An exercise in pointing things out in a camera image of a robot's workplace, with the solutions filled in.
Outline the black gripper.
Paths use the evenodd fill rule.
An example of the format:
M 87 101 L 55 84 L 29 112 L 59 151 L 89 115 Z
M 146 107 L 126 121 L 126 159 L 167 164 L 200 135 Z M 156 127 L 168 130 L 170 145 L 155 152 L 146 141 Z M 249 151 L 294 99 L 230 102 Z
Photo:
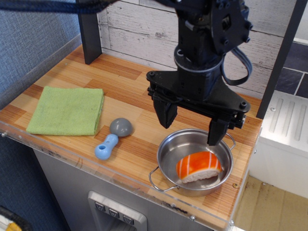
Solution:
M 159 123 L 169 128 L 177 116 L 177 107 L 211 118 L 209 146 L 218 145 L 228 129 L 242 128 L 250 104 L 223 81 L 220 68 L 205 72 L 150 71 L 151 96 Z

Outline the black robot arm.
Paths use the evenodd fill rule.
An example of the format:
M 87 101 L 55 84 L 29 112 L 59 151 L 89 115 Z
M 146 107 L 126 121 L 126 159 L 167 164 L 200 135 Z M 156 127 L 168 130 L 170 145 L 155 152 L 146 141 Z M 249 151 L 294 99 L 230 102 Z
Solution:
M 250 104 L 231 90 L 248 77 L 230 79 L 224 60 L 231 52 L 252 73 L 252 64 L 239 46 L 250 40 L 249 9 L 242 0 L 165 0 L 176 10 L 179 43 L 174 51 L 176 71 L 151 71 L 148 93 L 160 124 L 168 128 L 177 108 L 211 118 L 210 146 L 220 143 L 227 130 L 241 128 Z

